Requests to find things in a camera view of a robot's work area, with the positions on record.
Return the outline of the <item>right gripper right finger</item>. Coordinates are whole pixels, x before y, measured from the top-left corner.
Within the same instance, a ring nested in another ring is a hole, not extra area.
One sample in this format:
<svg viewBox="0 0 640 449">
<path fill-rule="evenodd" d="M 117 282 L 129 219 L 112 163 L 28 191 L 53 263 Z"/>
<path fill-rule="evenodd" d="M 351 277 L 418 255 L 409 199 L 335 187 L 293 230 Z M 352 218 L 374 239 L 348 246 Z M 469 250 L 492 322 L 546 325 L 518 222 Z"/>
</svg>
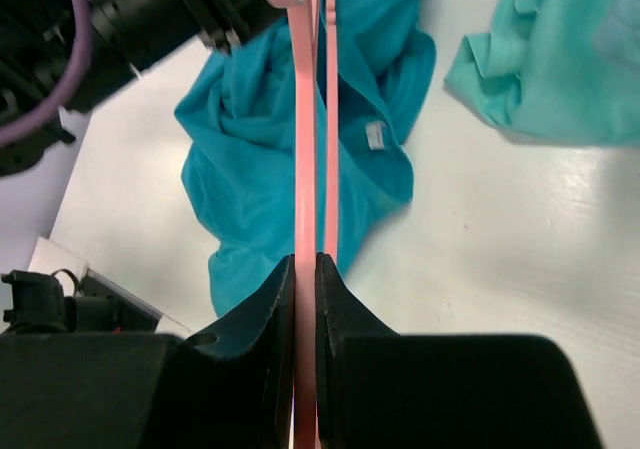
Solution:
<svg viewBox="0 0 640 449">
<path fill-rule="evenodd" d="M 530 334 L 402 335 L 316 259 L 325 448 L 599 448 L 574 369 Z"/>
</svg>

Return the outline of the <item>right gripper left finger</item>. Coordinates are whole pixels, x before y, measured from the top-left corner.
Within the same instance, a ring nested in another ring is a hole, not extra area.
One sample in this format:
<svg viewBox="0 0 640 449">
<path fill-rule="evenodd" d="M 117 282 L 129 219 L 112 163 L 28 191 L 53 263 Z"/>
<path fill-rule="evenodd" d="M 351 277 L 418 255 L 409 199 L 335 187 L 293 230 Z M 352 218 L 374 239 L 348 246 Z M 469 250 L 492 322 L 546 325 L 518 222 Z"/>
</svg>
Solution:
<svg viewBox="0 0 640 449">
<path fill-rule="evenodd" d="M 122 332 L 1 336 L 5 448 L 285 448 L 294 260 L 183 339 Z"/>
</svg>

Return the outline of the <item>teal blue t-shirt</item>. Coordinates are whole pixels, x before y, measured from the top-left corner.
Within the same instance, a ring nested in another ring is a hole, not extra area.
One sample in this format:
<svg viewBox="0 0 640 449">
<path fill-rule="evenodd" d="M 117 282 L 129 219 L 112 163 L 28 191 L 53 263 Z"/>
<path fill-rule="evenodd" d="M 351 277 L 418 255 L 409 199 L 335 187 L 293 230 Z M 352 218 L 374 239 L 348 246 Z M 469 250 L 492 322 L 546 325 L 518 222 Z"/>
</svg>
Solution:
<svg viewBox="0 0 640 449">
<path fill-rule="evenodd" d="M 337 266 L 349 271 L 373 228 L 412 200 L 404 151 L 436 59 L 421 0 L 336 0 L 340 195 Z M 295 82 L 289 27 L 274 22 L 230 54 L 213 53 L 177 105 L 192 141 L 182 182 L 219 240 L 208 261 L 224 315 L 294 250 Z"/>
</svg>

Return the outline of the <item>pink plastic hanger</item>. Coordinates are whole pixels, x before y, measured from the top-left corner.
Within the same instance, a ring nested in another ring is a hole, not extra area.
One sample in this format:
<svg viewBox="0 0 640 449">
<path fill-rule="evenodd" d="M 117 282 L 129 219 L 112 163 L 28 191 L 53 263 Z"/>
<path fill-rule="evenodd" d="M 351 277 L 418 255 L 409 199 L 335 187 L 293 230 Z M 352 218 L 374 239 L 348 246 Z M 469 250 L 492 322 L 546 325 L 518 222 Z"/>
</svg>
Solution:
<svg viewBox="0 0 640 449">
<path fill-rule="evenodd" d="M 294 442 L 318 448 L 316 385 L 317 117 L 318 31 L 326 33 L 326 190 L 324 248 L 338 254 L 339 108 L 336 0 L 268 0 L 287 12 L 296 83 L 295 131 L 295 365 Z"/>
</svg>

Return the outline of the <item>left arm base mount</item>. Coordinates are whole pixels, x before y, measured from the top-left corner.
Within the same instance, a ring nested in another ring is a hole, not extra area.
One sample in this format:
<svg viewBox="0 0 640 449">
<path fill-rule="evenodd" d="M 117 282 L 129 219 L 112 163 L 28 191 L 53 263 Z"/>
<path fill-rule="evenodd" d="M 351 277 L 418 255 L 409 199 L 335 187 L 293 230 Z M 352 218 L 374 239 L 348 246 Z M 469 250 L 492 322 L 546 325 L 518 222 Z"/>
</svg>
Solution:
<svg viewBox="0 0 640 449">
<path fill-rule="evenodd" d="M 3 311 L 3 335 L 145 332 L 183 339 L 193 331 L 103 276 L 79 278 L 68 269 L 50 274 L 14 270 L 1 276 L 13 307 Z"/>
</svg>

